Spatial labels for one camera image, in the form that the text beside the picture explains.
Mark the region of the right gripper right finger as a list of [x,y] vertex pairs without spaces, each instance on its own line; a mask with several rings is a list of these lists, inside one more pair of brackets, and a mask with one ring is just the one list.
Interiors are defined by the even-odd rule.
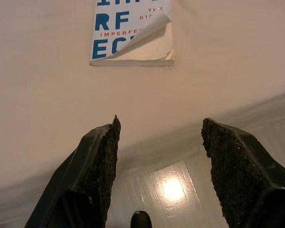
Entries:
[[231,228],[285,228],[285,168],[239,128],[203,120],[211,181]]

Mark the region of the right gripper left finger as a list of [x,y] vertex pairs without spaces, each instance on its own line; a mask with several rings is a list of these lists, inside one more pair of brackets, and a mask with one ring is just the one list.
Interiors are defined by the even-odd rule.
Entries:
[[25,226],[27,228],[104,228],[116,178],[121,123],[85,134],[55,170]]

